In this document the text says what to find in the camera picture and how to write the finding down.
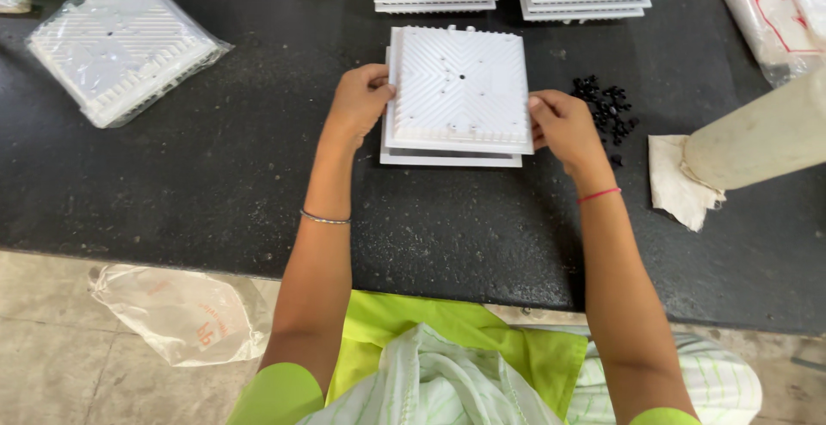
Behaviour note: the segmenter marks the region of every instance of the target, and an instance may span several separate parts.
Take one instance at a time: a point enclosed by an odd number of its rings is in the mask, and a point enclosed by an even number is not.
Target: speckled tabletop
[[[527,23],[495,11],[388,15],[372,0],[176,0],[237,47],[132,123],[98,130],[25,50],[64,0],[0,18],[0,247],[279,278],[315,141],[344,71],[383,61],[391,26],[524,38],[531,89],[597,74],[641,120],[617,180],[677,321],[826,331],[826,166],[728,192],[701,233],[651,208],[648,134],[691,133],[769,91],[722,0],[654,0],[644,18]],[[354,169],[358,289],[583,310],[573,185],[549,152],[522,169]]]

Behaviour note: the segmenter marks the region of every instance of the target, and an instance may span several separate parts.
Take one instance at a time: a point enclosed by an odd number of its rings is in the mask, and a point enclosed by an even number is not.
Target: white patterned cloth
[[[588,336],[585,330],[572,331]],[[703,425],[748,425],[760,411],[763,392],[751,367],[718,344],[691,333],[675,333],[677,355],[688,395]],[[567,420],[571,425],[615,424],[602,361],[588,343],[573,390]]]
[[[523,326],[589,336],[587,326]],[[760,411],[760,380],[738,356],[701,336],[674,335],[691,402],[704,425],[748,425]],[[570,425],[614,425],[594,342],[567,411]],[[378,371],[299,425],[563,425],[496,351],[461,347],[420,323],[382,351]]]
[[[420,323],[388,343],[378,371],[299,425],[563,425],[496,351],[461,347]]]

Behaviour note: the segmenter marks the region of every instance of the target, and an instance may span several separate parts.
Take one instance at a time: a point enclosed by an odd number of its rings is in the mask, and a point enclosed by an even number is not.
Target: floor
[[[258,362],[170,367],[88,294],[102,262],[0,251],[0,424],[222,424]],[[255,280],[270,307],[278,282]],[[585,324],[583,314],[488,307],[508,323]],[[718,340],[761,378],[756,425],[826,425],[822,337],[674,325]]]

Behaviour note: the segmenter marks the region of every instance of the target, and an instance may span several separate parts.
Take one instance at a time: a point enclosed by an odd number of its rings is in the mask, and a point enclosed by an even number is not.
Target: lime green cloth
[[[227,425],[293,425],[324,408],[324,396],[312,374],[297,364],[261,370],[242,390]]]
[[[585,358],[586,337],[513,329],[479,304],[365,291],[350,294],[327,404],[375,372],[384,346],[419,323],[460,346],[499,351],[564,420]]]
[[[656,408],[646,410],[629,425],[701,425],[700,421],[682,410]]]

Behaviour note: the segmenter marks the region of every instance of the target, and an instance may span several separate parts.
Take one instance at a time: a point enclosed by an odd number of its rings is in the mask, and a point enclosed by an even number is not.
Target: person
[[[550,148],[579,196],[582,333],[511,327],[479,304],[351,291],[354,154],[395,92],[386,65],[341,78],[272,335],[227,423],[737,425],[754,418],[761,389],[753,370],[712,342],[672,335],[591,114],[564,92],[532,92],[528,109],[534,148]]]

